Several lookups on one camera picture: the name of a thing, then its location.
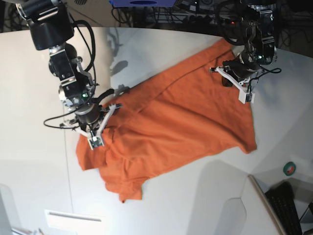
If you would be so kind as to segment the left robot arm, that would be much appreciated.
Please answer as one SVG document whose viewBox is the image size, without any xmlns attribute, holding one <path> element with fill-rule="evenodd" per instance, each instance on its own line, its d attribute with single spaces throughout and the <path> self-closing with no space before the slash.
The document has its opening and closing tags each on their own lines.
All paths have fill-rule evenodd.
<svg viewBox="0 0 313 235">
<path fill-rule="evenodd" d="M 233 40 L 226 35 L 221 21 L 221 9 L 233 5 L 239 24 L 239 38 Z M 210 68 L 210 72 L 222 76 L 222 84 L 235 86 L 239 100 L 245 104 L 253 102 L 253 81 L 267 73 L 280 73 L 281 69 L 266 69 L 277 57 L 274 38 L 274 0 L 225 0 L 215 8 L 215 18 L 222 37 L 233 46 L 244 46 L 233 60 L 223 61 L 221 66 Z"/>
</svg>

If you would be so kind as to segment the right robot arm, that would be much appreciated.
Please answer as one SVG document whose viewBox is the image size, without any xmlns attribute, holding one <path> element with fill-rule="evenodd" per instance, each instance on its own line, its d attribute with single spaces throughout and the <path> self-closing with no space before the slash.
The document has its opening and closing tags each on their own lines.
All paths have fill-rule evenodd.
<svg viewBox="0 0 313 235">
<path fill-rule="evenodd" d="M 26 20 L 36 50 L 49 51 L 50 72 L 60 79 L 59 98 L 74 119 L 65 121 L 59 129 L 77 130 L 87 138 L 102 135 L 109 118 L 120 105 L 101 106 L 101 101 L 114 94 L 108 89 L 95 97 L 95 36 L 90 24 L 84 20 L 73 20 L 62 0 L 18 0 L 15 2 L 19 15 Z M 74 29 L 86 26 L 91 39 L 90 63 L 82 67 L 82 57 L 74 46 L 67 43 L 74 36 Z"/>
</svg>

